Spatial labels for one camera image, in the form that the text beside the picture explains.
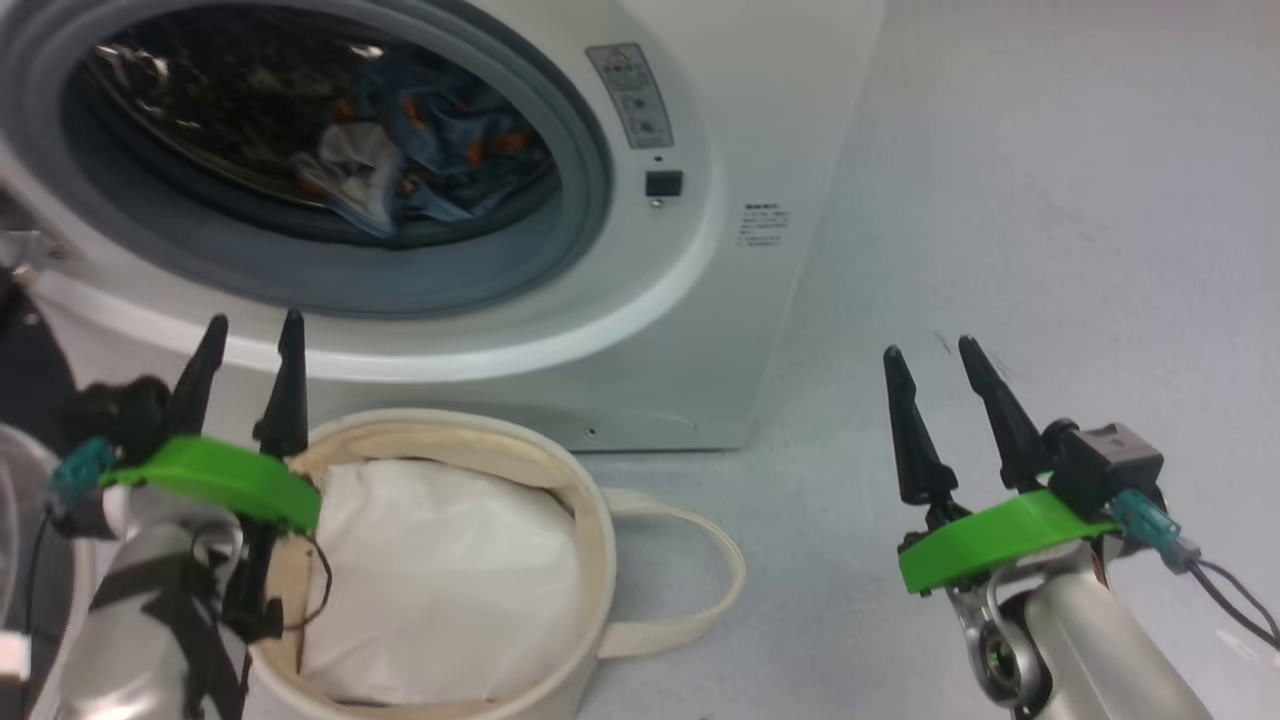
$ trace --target warning label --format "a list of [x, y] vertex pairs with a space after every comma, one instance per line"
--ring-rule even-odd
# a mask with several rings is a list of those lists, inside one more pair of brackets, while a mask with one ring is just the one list
[[649, 150], [676, 143], [667, 106], [639, 45], [626, 42], [588, 47], [586, 56], [613, 97], [631, 147]]
[[791, 224], [791, 210], [777, 202], [748, 202], [737, 228], [739, 247], [772, 247], [782, 243]]

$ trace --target white floor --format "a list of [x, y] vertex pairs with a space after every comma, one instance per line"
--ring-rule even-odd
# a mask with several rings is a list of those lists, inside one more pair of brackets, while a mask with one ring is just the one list
[[[1185, 532], [1280, 610], [1280, 8], [890, 5], [753, 445], [588, 459], [602, 484], [718, 520], [751, 564], [712, 637], [605, 664], [588, 720], [1005, 716], [946, 600], [897, 574], [923, 514], [897, 501], [890, 343], [961, 502], [1005, 497], [955, 356], [973, 333], [1038, 421], [1121, 420], [1162, 450]], [[668, 530], [620, 529], [618, 618], [716, 596], [714, 551]], [[1274, 653], [1194, 582], [1152, 557], [1112, 575], [1217, 717], [1274, 716]], [[248, 717], [292, 714], [257, 692]]]

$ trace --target laundry basket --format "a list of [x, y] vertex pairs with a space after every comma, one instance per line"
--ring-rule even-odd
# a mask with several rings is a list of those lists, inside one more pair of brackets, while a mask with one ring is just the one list
[[[376, 459], [425, 459], [476, 470], [554, 495], [573, 515], [582, 570], [577, 642], [547, 678], [506, 696], [447, 705], [367, 707], [337, 703], [298, 674], [306, 630], [252, 647], [264, 683], [303, 714], [323, 720], [570, 720], [600, 659], [660, 652], [708, 633], [737, 600], [746, 579], [742, 551], [708, 520], [627, 489], [599, 488], [566, 450], [545, 437], [492, 418], [443, 410], [376, 410], [315, 430], [311, 447], [292, 461], [324, 492], [333, 465]], [[608, 623], [617, 579], [613, 518], [669, 516], [692, 523], [716, 543], [730, 569], [730, 589], [710, 610], [650, 623]], [[280, 597], [284, 624], [306, 615], [311, 580], [308, 544], [283, 541], [271, 557], [266, 593]]]

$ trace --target button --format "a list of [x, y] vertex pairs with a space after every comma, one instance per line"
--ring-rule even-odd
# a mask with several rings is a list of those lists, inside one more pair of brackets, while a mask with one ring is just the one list
[[644, 193], [649, 197], [680, 197], [684, 190], [684, 170], [649, 170], [645, 174]]

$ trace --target white washing machine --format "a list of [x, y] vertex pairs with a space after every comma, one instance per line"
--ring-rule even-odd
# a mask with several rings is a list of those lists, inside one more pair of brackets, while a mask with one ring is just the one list
[[32, 291], [82, 382], [173, 380], [225, 313], [206, 429], [248, 442], [298, 306], [312, 423], [417, 405], [573, 450], [745, 442], [882, 0], [239, 3], [430, 49], [536, 128], [554, 181], [488, 224], [406, 220], [410, 249], [344, 242], [137, 132], [146, 102], [104, 105], [109, 38], [209, 4], [0, 0], [0, 179], [58, 243]]

